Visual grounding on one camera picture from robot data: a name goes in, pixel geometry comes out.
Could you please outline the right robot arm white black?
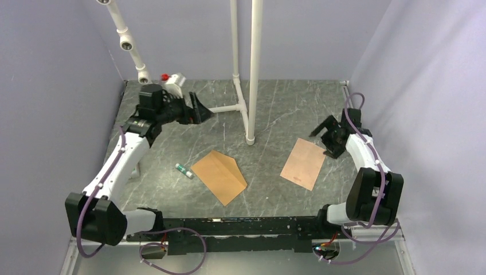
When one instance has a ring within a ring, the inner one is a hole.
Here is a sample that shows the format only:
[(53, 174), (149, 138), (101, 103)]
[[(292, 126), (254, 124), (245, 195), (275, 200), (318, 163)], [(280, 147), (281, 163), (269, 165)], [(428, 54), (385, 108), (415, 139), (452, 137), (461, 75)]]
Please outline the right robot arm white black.
[(404, 179), (394, 173), (377, 152), (369, 129), (362, 127), (359, 109), (343, 109), (342, 118), (328, 116), (311, 133), (323, 133), (324, 155), (333, 159), (348, 152), (357, 170), (345, 202), (324, 205), (317, 214), (316, 231), (323, 238), (338, 226), (353, 222), (362, 226), (391, 226), (395, 223)]

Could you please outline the green white glue stick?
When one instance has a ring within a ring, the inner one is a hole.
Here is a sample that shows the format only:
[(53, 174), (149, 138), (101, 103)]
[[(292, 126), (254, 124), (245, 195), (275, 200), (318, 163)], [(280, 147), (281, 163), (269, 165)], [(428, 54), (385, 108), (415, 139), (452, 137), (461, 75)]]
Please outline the green white glue stick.
[(175, 164), (175, 168), (180, 172), (182, 173), (183, 175), (185, 175), (186, 177), (188, 177), (189, 179), (193, 179), (194, 177), (194, 174), (188, 170), (185, 166), (183, 166), (182, 164), (180, 163), (176, 163)]

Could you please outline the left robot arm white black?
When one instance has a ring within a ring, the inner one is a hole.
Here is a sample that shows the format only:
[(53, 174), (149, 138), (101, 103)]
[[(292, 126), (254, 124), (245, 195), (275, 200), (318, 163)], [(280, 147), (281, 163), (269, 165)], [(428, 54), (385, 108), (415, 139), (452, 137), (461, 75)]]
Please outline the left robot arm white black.
[(141, 158), (152, 147), (165, 124), (201, 124), (214, 113), (196, 93), (189, 92), (191, 105), (159, 84), (141, 87), (134, 113), (119, 127), (119, 139), (98, 174), (82, 192), (65, 200), (69, 228), (77, 243), (82, 240), (101, 245), (118, 245), (127, 235), (144, 234), (156, 241), (164, 235), (160, 210), (141, 207), (121, 211), (119, 199)]

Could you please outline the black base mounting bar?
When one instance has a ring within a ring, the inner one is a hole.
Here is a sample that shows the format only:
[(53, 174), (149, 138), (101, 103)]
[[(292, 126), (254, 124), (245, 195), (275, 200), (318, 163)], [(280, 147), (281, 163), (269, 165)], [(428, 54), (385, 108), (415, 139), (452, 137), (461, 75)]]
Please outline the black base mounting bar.
[(127, 236), (128, 242), (164, 241), (171, 256), (207, 252), (261, 252), (291, 250), (310, 253), (324, 242), (344, 239), (341, 227), (322, 228), (316, 216), (245, 218), (166, 218), (169, 233), (153, 237), (142, 233)]

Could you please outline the brown paper envelope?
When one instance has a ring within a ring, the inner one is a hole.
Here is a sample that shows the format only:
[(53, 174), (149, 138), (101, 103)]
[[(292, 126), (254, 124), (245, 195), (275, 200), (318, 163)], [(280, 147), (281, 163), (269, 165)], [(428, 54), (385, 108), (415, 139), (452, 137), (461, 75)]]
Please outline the brown paper envelope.
[(235, 159), (216, 150), (211, 150), (191, 169), (224, 206), (248, 185)]

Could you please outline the tan letter sheet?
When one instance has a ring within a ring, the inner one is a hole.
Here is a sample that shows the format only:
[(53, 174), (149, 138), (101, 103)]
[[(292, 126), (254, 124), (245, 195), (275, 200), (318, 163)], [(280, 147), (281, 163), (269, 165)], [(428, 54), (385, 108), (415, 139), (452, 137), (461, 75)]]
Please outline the tan letter sheet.
[(312, 191), (325, 160), (325, 149), (298, 138), (280, 176)]

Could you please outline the white PVC pipe frame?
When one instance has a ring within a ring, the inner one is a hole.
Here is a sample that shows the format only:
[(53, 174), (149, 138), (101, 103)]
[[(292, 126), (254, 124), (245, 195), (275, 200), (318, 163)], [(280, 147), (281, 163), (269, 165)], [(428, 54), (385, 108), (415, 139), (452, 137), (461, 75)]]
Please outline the white PVC pipe frame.
[(125, 80), (151, 84), (163, 73), (186, 78), (230, 77), (248, 145), (256, 139), (262, 1), (91, 1), (100, 34)]

